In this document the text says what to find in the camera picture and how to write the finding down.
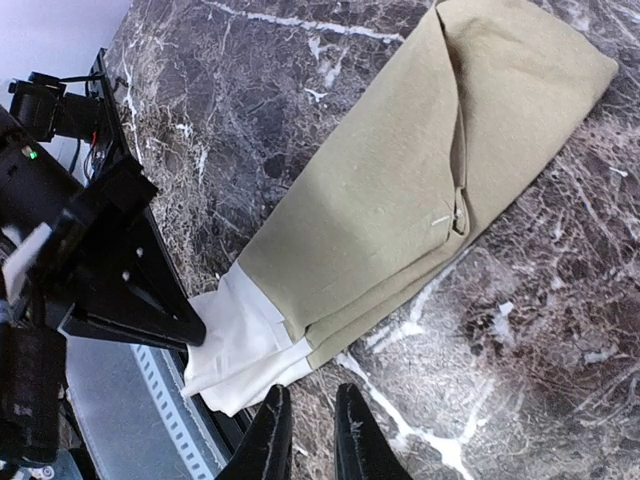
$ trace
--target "black metal bracket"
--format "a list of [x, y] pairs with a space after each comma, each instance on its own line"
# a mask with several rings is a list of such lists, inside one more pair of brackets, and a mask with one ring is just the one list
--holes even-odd
[[[149, 209], [157, 189], [127, 146], [104, 50], [87, 77], [34, 74], [30, 80], [11, 88], [12, 113], [20, 124], [0, 108], [0, 223], [23, 234], [43, 222], [52, 227], [30, 273], [46, 297], [47, 325], [77, 336], [180, 351], [202, 344], [205, 326], [187, 300]], [[65, 81], [86, 82], [86, 95], [61, 113], [69, 96]], [[38, 116], [33, 105], [53, 105], [47, 110], [52, 118]], [[28, 132], [47, 141], [65, 122], [79, 123], [87, 110], [92, 133], [64, 130], [72, 138], [91, 139], [96, 161], [83, 188]]]

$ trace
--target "cloth fold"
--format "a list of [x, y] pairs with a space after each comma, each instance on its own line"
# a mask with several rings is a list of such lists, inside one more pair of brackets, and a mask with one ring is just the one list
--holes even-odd
[[[581, 34], [526, 0], [432, 7], [232, 267], [279, 312], [288, 342], [269, 338], [256, 353], [247, 338], [213, 376], [219, 351], [190, 349], [188, 393], [202, 391], [219, 409], [251, 385], [254, 401], [270, 383], [299, 378], [301, 359], [284, 352], [303, 340], [310, 369], [330, 360], [517, 198], [616, 72]], [[243, 292], [234, 299], [244, 302]], [[221, 316], [203, 315], [212, 336], [224, 332]], [[218, 339], [211, 345], [224, 350], [224, 334]], [[267, 358], [278, 365], [270, 372], [281, 372], [275, 379], [262, 376]]]

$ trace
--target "cable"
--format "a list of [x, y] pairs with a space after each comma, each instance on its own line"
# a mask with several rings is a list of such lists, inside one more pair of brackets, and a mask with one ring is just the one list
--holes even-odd
[[71, 164], [69, 165], [69, 173], [73, 175], [73, 171], [76, 169], [76, 164], [78, 163], [78, 157], [80, 156], [80, 139], [77, 139], [76, 143], [76, 151], [73, 154], [73, 159], [71, 160]]
[[91, 180], [91, 175], [89, 175], [89, 170], [87, 169], [87, 167], [89, 166], [89, 159], [93, 158], [93, 152], [96, 148], [96, 144], [98, 143], [98, 132], [93, 132], [93, 140], [91, 141], [91, 149], [89, 150], [89, 153], [87, 153], [87, 156], [84, 158], [84, 162], [82, 165], [82, 171], [84, 173], [84, 178], [86, 178], [87, 180]]

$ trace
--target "folded cloth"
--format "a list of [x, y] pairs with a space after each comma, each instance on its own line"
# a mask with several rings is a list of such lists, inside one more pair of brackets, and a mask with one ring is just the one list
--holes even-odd
[[[203, 319], [215, 347], [190, 348], [185, 392], [201, 391], [220, 409], [249, 385], [251, 395], [265, 392], [330, 360], [513, 202], [616, 72], [582, 35], [526, 0], [437, 3], [228, 274], [278, 312], [286, 335], [280, 330], [276, 341], [273, 319], [241, 314], [233, 322], [244, 341], [226, 338], [226, 310], [209, 309]], [[242, 289], [233, 301], [242, 312]], [[284, 353], [302, 340], [309, 369]], [[282, 372], [275, 380], [262, 375], [266, 358], [270, 372]]]

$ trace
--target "beige cloth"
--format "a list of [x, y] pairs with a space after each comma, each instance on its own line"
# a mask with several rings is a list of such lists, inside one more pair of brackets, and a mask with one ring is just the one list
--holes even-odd
[[526, 0], [447, 0], [242, 252], [317, 368], [409, 300], [540, 173], [616, 63]]

